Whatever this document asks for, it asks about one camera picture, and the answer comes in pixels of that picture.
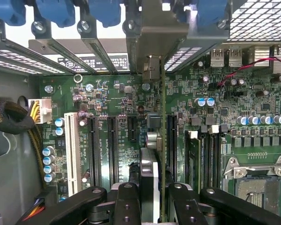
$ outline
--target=blue retention clip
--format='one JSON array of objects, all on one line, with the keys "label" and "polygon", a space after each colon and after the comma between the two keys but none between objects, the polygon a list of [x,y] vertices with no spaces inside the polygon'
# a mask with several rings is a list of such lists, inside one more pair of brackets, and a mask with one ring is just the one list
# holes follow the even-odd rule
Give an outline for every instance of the blue retention clip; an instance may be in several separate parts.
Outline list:
[{"label": "blue retention clip", "polygon": [[24,0],[0,0],[0,19],[10,26],[26,23]]},{"label": "blue retention clip", "polygon": [[58,27],[75,24],[75,9],[71,0],[36,0],[36,4],[41,16]]},{"label": "blue retention clip", "polygon": [[225,18],[227,0],[197,0],[197,26],[209,26]]},{"label": "blue retention clip", "polygon": [[116,26],[121,22],[120,3],[120,0],[89,0],[89,12],[103,27]]}]

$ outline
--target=motherboard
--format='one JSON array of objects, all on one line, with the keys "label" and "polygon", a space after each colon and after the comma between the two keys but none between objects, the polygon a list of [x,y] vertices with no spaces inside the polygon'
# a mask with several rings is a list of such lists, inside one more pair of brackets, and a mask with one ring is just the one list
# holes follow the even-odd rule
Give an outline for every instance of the motherboard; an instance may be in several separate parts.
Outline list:
[{"label": "motherboard", "polygon": [[52,123],[42,125],[48,184],[61,199],[109,191],[129,181],[141,148],[160,157],[165,148],[160,161],[175,182],[222,188],[281,216],[281,75],[250,68],[214,85],[235,69],[191,65],[166,75],[165,90],[142,75],[42,77],[41,97],[52,100]]}]

